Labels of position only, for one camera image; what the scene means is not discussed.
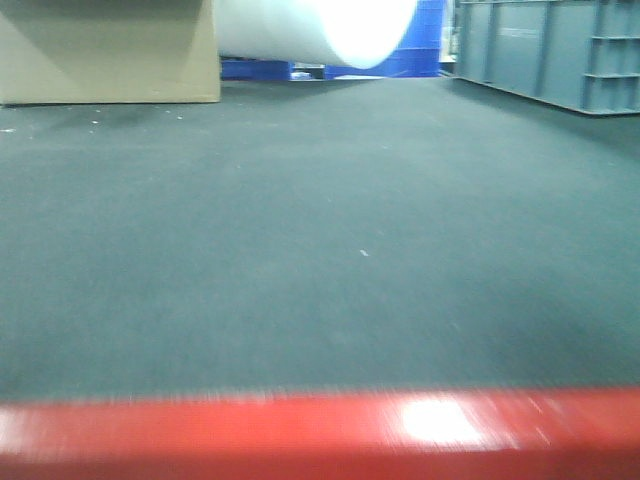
floor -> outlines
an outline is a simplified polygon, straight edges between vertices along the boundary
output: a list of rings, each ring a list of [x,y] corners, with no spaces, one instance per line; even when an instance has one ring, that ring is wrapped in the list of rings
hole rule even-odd
[[[640,117],[452,79],[0,110],[0,399],[640,383]]]

white pipe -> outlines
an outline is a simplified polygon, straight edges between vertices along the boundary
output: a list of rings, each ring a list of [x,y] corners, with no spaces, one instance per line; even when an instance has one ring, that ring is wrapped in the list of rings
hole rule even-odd
[[[371,68],[402,39],[417,0],[215,0],[220,53]]]

gray storage bin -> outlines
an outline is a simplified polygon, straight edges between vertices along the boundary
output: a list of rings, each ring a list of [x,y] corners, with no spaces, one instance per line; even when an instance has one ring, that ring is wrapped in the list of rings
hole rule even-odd
[[[640,113],[640,0],[464,1],[460,31],[461,78],[592,115]]]

red painted surface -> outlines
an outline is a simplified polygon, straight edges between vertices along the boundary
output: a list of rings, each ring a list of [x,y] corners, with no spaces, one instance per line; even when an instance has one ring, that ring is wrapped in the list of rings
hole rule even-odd
[[[2,480],[638,480],[640,388],[0,405]]]

plastic container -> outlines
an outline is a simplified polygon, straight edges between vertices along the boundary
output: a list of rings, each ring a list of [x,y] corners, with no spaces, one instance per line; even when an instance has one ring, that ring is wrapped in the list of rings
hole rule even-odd
[[[332,80],[346,75],[371,77],[437,77],[440,74],[439,48],[404,48],[374,68],[360,70],[351,67],[327,65],[324,78]]]
[[[389,58],[365,70],[327,65],[324,78],[331,80],[346,75],[437,77],[440,74],[443,7],[443,0],[419,0],[407,32]]]
[[[591,115],[640,113],[640,0],[462,3],[456,74]]]
[[[281,61],[223,60],[223,80],[290,80],[293,64]]]

